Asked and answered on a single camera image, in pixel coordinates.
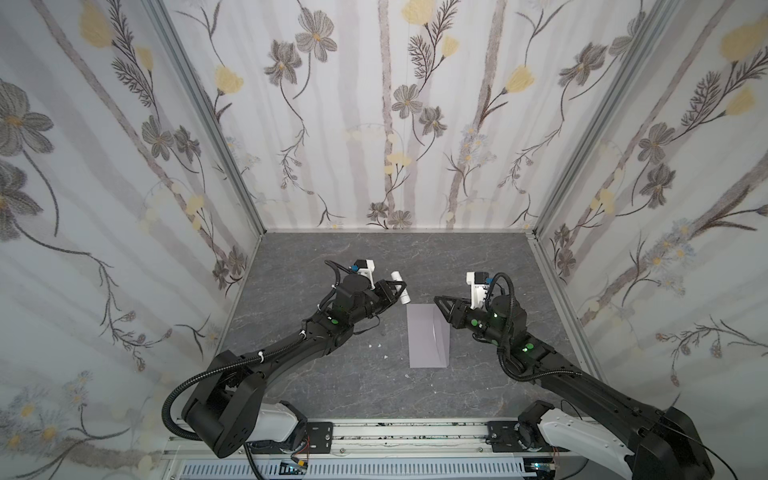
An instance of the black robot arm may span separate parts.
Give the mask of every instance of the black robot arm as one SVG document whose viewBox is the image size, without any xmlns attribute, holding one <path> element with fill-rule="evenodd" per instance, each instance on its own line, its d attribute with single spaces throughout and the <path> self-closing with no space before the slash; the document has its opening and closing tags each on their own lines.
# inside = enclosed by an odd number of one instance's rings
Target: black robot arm
<svg viewBox="0 0 768 480">
<path fill-rule="evenodd" d="M 379 280 L 372 285 L 366 260 L 351 268 L 326 261 L 336 274 L 331 291 L 316 312 L 301 322 L 300 329 L 265 349 L 237 356 L 226 350 L 208 370 L 179 385 L 163 404 L 162 419 L 171 433 L 190 440 L 203 440 L 219 457 L 235 452 L 248 439 L 259 416 L 266 389 L 282 374 L 321 356 L 328 355 L 352 335 L 357 322 L 373 318 L 394 305 L 405 282 Z M 341 280 L 341 272 L 347 275 Z M 174 400 L 197 384 L 182 410 L 182 419 L 193 432 L 179 427 L 170 416 Z"/>
<path fill-rule="evenodd" d="M 558 394 L 615 435 L 631 451 L 624 461 L 632 479 L 712 478 L 714 469 L 687 415 L 674 407 L 662 411 L 638 402 L 570 363 L 527 331 L 527 314 L 515 299 L 511 282 L 508 288 L 511 296 L 486 299 L 484 309 L 472 309 L 470 299 L 436 296 L 434 301 L 454 328 L 469 329 L 479 342 L 496 346 L 508 376 Z M 539 423 L 553 408 L 537 401 L 518 417 L 521 445 L 537 449 L 547 444 Z"/>
</svg>

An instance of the ventilation grille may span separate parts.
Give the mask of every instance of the ventilation grille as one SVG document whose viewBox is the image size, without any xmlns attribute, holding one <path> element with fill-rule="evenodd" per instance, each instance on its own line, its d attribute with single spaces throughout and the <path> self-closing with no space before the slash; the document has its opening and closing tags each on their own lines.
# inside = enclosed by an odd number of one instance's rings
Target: ventilation grille
<svg viewBox="0 0 768 480">
<path fill-rule="evenodd" d="M 525 472 L 522 458 L 318 458 L 310 459 L 305 475 L 280 475 L 283 460 L 256 460 L 265 478 L 388 480 L 413 478 L 535 477 Z M 179 480 L 253 480 L 246 460 L 187 460 Z"/>
</svg>

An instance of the gray marble floor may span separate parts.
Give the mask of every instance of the gray marble floor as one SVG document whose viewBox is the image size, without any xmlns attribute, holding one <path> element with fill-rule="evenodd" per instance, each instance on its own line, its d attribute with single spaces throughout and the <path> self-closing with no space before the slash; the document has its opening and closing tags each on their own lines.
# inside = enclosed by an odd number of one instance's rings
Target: gray marble floor
<svg viewBox="0 0 768 480">
<path fill-rule="evenodd" d="M 575 362 L 521 233 L 268 233 L 223 348 L 247 353 L 292 333 L 333 283 L 323 260 L 351 265 L 359 258 L 376 262 L 374 280 L 399 270 L 413 303 L 467 297 L 467 271 L 504 271 L 528 312 L 528 330 Z M 451 329 L 448 368 L 411 369 L 406 308 L 393 306 L 381 320 L 274 383 L 266 399 L 287 400 L 317 419 L 516 416 L 536 399 L 558 398 L 506 377 L 495 348 L 475 342 L 467 330 Z"/>
</svg>

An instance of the white roll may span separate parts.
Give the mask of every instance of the white roll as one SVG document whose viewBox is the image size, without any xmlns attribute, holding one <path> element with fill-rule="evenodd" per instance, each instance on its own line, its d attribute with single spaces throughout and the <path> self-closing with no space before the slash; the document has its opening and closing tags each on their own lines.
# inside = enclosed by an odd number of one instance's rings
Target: white roll
<svg viewBox="0 0 768 480">
<path fill-rule="evenodd" d="M 402 276 L 400 276 L 400 272 L 392 272 L 392 280 L 395 280 L 396 282 L 402 282 Z M 408 296 L 408 290 L 403 288 L 402 294 L 400 295 L 400 303 L 405 305 L 406 303 L 411 302 L 411 297 Z"/>
</svg>

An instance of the floral wallpaper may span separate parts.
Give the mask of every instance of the floral wallpaper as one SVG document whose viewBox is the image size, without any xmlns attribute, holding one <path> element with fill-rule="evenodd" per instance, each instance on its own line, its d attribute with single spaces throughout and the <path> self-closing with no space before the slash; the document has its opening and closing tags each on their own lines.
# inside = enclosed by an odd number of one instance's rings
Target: floral wallpaper
<svg viewBox="0 0 768 480">
<path fill-rule="evenodd" d="M 5 2 L 0 42 L 3 476 L 160 478 L 257 237 L 141 4 Z"/>
<path fill-rule="evenodd" d="M 740 478 L 768 465 L 767 128 L 765 4 L 684 2 L 538 232 L 608 381 Z"/>
<path fill-rule="evenodd" d="M 268 228 L 532 229 L 652 2 L 164 0 Z"/>
</svg>

